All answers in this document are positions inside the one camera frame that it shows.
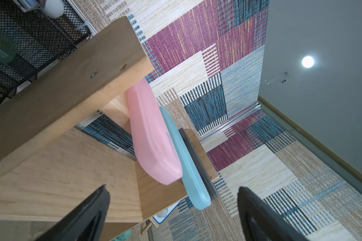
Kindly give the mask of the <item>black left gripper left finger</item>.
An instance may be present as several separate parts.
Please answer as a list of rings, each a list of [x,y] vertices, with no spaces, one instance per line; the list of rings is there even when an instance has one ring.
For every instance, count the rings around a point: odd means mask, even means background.
[[[110,193],[104,184],[37,240],[98,241],[110,200]]]

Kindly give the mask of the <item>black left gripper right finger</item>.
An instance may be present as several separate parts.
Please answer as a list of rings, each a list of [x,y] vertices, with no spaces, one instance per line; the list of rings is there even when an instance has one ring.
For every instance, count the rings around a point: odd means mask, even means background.
[[[239,188],[237,206],[247,241],[307,240],[247,187]]]

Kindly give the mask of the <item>light blue pencil case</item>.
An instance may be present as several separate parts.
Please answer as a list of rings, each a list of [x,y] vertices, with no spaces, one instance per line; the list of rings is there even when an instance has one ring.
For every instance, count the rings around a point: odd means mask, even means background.
[[[159,109],[182,165],[182,181],[188,197],[196,209],[204,210],[211,205],[211,198],[208,190],[173,118],[165,107],[161,106]]]

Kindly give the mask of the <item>pink pencil case shelf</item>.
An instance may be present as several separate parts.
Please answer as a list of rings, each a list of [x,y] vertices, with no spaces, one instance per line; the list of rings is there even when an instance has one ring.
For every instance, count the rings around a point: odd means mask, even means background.
[[[170,185],[181,179],[182,165],[147,80],[129,88],[126,96],[137,161],[161,184]]]

